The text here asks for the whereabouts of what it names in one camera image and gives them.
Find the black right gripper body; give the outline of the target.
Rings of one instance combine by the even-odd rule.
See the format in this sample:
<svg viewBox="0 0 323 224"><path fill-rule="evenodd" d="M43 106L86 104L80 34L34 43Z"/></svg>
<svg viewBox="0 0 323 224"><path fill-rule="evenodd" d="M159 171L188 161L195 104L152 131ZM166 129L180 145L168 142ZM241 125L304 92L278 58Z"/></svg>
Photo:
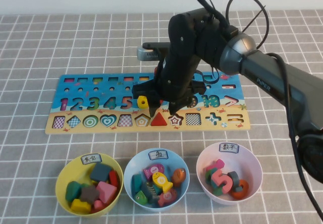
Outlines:
<svg viewBox="0 0 323 224"><path fill-rule="evenodd" d="M133 97L176 102L196 93L204 94L205 83L193 80L199 63L199 57L165 57L152 80L133 86Z"/></svg>

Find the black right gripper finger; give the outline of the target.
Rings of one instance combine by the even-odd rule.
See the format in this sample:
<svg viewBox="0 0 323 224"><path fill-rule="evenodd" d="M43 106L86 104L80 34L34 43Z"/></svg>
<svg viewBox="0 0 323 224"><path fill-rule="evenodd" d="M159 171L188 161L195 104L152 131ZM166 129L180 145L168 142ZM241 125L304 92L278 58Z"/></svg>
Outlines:
<svg viewBox="0 0 323 224"><path fill-rule="evenodd" d="M159 98L154 97L148 97L147 102L149 107L149 115L152 118L155 115L157 109L159 109L159 107L161 106L161 102Z"/></svg>
<svg viewBox="0 0 323 224"><path fill-rule="evenodd" d="M182 109L187 105L187 100L177 100L177 101L170 101L169 102L169 113L170 115L175 115L177 111Z"/></svg>

